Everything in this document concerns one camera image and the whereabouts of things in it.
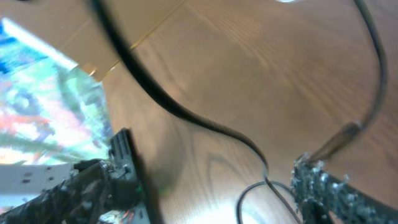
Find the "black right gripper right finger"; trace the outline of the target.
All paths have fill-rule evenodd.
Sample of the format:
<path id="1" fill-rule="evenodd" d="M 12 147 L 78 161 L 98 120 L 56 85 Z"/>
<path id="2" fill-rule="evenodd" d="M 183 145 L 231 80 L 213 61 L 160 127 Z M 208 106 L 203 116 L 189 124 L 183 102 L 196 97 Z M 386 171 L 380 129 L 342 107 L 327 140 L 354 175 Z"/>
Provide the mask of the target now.
<path id="1" fill-rule="evenodd" d="M 304 223 L 397 224 L 397 210 L 313 165 L 304 154 L 294 162 L 291 186 Z"/>

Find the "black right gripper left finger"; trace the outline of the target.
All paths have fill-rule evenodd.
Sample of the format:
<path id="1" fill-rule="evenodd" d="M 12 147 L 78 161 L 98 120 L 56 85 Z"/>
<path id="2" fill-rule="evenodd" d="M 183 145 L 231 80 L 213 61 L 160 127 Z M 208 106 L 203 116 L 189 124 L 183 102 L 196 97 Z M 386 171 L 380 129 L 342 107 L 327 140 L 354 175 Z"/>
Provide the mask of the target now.
<path id="1" fill-rule="evenodd" d="M 96 223 L 109 194 L 112 165 L 108 161 L 73 164 L 73 173 L 39 194 L 1 194 L 1 223 Z"/>

